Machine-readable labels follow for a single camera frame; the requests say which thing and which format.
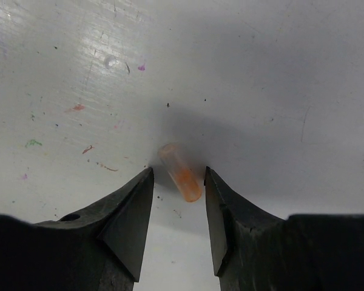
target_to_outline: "white surface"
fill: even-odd
[[[135,290],[219,290],[204,199],[157,166],[176,140],[275,215],[364,213],[364,0],[0,0],[0,212],[58,219],[154,165]]]

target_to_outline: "orange capsule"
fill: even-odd
[[[198,185],[197,177],[187,164],[186,157],[176,143],[166,144],[158,151],[158,156],[169,172],[175,185],[187,202],[194,202],[201,198],[202,189]]]

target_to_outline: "green stain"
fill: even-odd
[[[35,140],[35,139],[30,139],[29,141],[27,141],[27,143],[25,144],[25,147],[29,147],[29,146],[34,146],[34,145],[39,145],[42,146],[42,143]]]

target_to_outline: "screw hole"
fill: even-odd
[[[74,221],[77,220],[78,218],[80,218],[81,216],[75,213],[72,214],[68,214],[66,216],[63,216],[60,221]]]

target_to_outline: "purple stain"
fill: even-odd
[[[139,71],[145,71],[145,70],[146,70],[146,64],[140,65],[140,66],[138,67],[138,70],[139,70]]]

